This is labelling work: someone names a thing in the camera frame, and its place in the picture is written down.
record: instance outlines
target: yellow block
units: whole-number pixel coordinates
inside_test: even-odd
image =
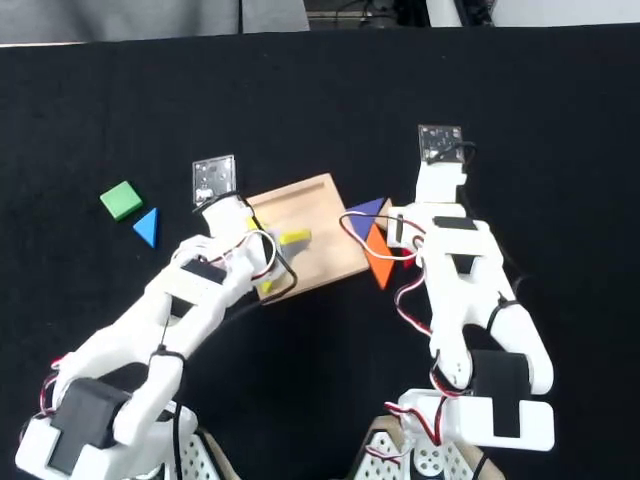
[[[303,240],[311,239],[311,230],[304,229],[298,230],[297,232],[287,232],[280,235],[278,239],[280,241],[280,245],[288,245],[290,243],[301,242]]]
[[[269,293],[271,291],[271,287],[273,286],[273,282],[267,280],[266,282],[262,282],[260,284],[260,290],[262,290],[262,293]]]

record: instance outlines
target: green cube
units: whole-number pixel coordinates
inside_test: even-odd
[[[127,181],[100,195],[100,201],[116,221],[122,220],[142,206],[142,200]]]

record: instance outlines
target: orange triangle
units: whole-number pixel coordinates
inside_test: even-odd
[[[373,224],[371,227],[371,231],[367,237],[367,245],[369,245],[369,248],[376,253],[381,255],[391,255],[391,250],[387,247],[387,242],[382,236],[382,233],[380,233],[380,228],[378,228],[376,224]],[[374,257],[366,250],[364,253],[367,255],[367,260],[369,260],[369,265],[371,265],[371,270],[378,281],[378,285],[380,285],[380,288],[384,290],[387,287],[389,277],[391,276],[393,260],[383,260],[381,258]]]

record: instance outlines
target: circuit board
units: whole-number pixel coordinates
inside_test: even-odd
[[[420,158],[427,163],[432,163],[438,153],[452,145],[462,141],[462,128],[446,125],[420,125],[418,126],[418,138],[420,139]],[[464,148],[454,148],[448,151],[438,160],[440,162],[464,162]]]

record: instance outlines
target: triangular block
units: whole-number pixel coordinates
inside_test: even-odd
[[[156,248],[156,229],[158,227],[158,209],[154,208],[138,220],[133,229],[151,248]]]
[[[377,225],[374,225],[373,228],[371,228],[371,232],[369,232],[369,236],[367,237],[367,245],[369,245],[369,248],[376,253],[381,255],[391,255],[391,250],[387,247],[387,242],[382,236],[382,233],[380,233],[380,229]],[[387,287],[389,277],[391,276],[393,260],[384,260],[382,258],[374,257],[366,250],[364,253],[367,256],[373,275],[378,281],[378,285],[380,285],[380,288],[384,290]]]
[[[380,211],[380,207],[382,207],[383,201],[384,198],[371,200],[370,202],[351,207],[347,212],[362,212],[368,215],[377,215]],[[369,231],[371,230],[371,225],[376,221],[375,217],[359,217],[357,215],[350,216],[349,220],[351,220],[351,225],[353,225],[353,231],[356,232],[356,235],[363,240],[367,239]]]

